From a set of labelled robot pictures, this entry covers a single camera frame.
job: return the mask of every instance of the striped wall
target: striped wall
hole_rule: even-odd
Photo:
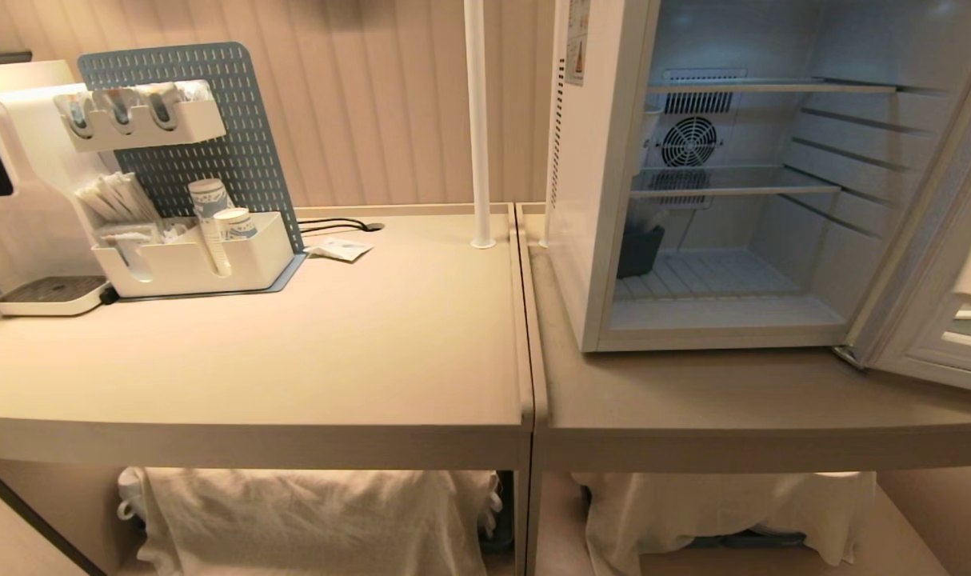
[[[542,200],[554,0],[486,0],[493,199]],[[471,201],[460,0],[0,0],[35,59],[236,40],[294,203]]]

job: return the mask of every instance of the white organizer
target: white organizer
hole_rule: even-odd
[[[216,274],[197,227],[176,243],[138,249],[148,263],[150,280],[135,277],[116,248],[94,246],[91,250],[124,298],[263,290],[276,282],[294,254],[280,213],[257,212],[251,218],[258,227],[257,234],[222,243],[232,266],[225,277]]]
[[[132,147],[185,145],[209,141],[226,135],[219,106],[215,101],[175,102],[172,105],[178,124],[174,130],[164,130],[155,123],[148,106],[130,107],[130,134],[116,131],[111,117],[104,110],[88,110],[87,119],[94,128],[94,136],[81,138],[69,122],[62,121],[66,133],[77,152],[127,150]]]

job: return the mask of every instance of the fridge shelf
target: fridge shelf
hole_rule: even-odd
[[[808,194],[840,192],[841,187],[786,166],[644,169],[631,182],[632,198]]]
[[[659,254],[643,276],[619,278],[613,300],[778,298],[799,287],[745,248]]]
[[[649,84],[650,94],[675,92],[860,92],[888,94],[897,87],[885,84],[843,82],[821,78],[716,78]]]

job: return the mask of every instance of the stack of paper cups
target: stack of paper cups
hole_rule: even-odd
[[[258,234],[258,228],[251,220],[251,211],[247,208],[227,208],[215,214],[215,222],[219,223],[222,237],[225,240],[244,240]]]
[[[186,189],[190,191],[190,200],[194,201],[194,213],[201,223],[201,234],[205,238],[205,246],[215,265],[215,272],[219,276],[229,276],[230,260],[226,258],[226,251],[222,249],[222,232],[215,214],[233,208],[233,201],[226,193],[226,187],[218,178],[207,178],[191,182]]]

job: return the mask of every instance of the fan grille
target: fan grille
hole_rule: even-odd
[[[661,146],[664,164],[671,167],[701,166],[717,147],[717,129],[705,118],[693,116],[667,131]]]

